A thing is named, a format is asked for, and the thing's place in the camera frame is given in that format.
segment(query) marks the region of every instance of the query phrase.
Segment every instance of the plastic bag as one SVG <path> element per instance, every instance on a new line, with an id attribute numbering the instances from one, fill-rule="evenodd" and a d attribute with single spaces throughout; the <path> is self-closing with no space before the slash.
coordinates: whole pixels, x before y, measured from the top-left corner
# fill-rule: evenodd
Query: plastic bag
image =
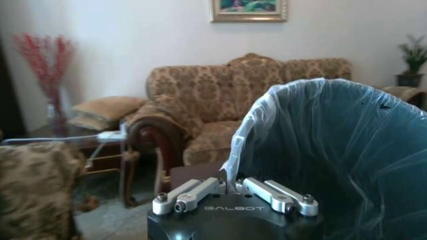
<path id="1" fill-rule="evenodd" d="M 359 83 L 299 80 L 254 103 L 231 141 L 228 186 L 311 194 L 325 239 L 427 238 L 426 112 Z"/>

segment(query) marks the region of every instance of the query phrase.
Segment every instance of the picture frame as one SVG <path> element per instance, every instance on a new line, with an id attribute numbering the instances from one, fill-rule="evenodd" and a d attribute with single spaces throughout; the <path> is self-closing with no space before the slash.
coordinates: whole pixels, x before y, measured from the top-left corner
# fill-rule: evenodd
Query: picture frame
<path id="1" fill-rule="evenodd" d="M 210 0 L 211 23 L 286 22 L 287 0 Z"/>

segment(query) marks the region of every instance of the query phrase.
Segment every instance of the table leg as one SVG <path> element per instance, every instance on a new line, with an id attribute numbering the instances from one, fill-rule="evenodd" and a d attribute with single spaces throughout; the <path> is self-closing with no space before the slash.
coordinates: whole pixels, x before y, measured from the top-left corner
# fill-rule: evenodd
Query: table leg
<path id="1" fill-rule="evenodd" d="M 132 181 L 139 158 L 140 155 L 136 151 L 124 152 L 122 158 L 119 194 L 124 207 L 127 208 L 136 206 L 136 200 L 132 197 Z"/>

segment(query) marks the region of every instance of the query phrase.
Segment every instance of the armchair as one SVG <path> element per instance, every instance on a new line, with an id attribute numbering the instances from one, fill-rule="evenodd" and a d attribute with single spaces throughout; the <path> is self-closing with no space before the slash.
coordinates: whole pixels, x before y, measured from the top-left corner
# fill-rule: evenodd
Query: armchair
<path id="1" fill-rule="evenodd" d="M 62 142 L 0 147 L 0 240 L 78 240 L 72 190 L 86 158 Z"/>
<path id="2" fill-rule="evenodd" d="M 350 62 L 282 62 L 250 53 L 227 65 L 156 68 L 147 81 L 151 101 L 127 117 L 134 147 L 156 148 L 155 192 L 168 190 L 171 168 L 228 159 L 243 117 L 272 85 L 318 77 L 350 80 Z"/>

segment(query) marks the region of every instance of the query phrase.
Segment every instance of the floor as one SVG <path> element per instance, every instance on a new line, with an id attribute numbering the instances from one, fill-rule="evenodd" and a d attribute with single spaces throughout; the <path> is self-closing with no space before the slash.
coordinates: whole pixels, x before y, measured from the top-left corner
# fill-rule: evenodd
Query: floor
<path id="1" fill-rule="evenodd" d="M 86 195 L 96 196 L 100 206 L 91 212 L 76 212 L 76 224 L 86 240 L 146 240 L 147 212 L 152 207 L 156 163 L 151 160 L 138 166 L 132 192 L 139 203 L 124 208 L 119 200 L 119 173 L 86 176 L 74 193 L 75 204 Z"/>

